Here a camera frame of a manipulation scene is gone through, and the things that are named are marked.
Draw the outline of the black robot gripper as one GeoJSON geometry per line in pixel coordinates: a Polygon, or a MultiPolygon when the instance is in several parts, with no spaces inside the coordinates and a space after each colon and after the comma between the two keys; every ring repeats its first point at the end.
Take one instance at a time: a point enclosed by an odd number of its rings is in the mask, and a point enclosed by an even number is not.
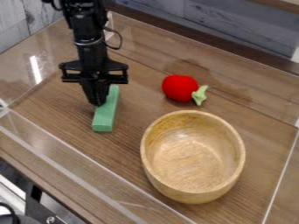
{"type": "Polygon", "coordinates": [[[88,102],[98,106],[107,102],[110,85],[106,82],[95,83],[98,79],[106,79],[112,84],[128,83],[128,65],[108,57],[107,45],[99,42],[92,45],[76,43],[79,59],[63,62],[59,65],[62,80],[64,82],[80,82],[88,102]]]}

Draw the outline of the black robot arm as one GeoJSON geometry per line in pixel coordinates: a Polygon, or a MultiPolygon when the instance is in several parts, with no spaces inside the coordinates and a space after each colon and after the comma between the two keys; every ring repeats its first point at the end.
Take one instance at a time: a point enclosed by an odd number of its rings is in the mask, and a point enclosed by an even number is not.
{"type": "Polygon", "coordinates": [[[74,44],[78,48],[79,59],[62,62],[62,81],[79,83],[88,102],[100,106],[107,102],[111,84],[128,83],[128,64],[108,57],[108,48],[122,47],[108,45],[106,33],[118,31],[107,27],[108,11],[102,0],[42,0],[56,11],[63,12],[68,27],[74,33],[74,44]]]}

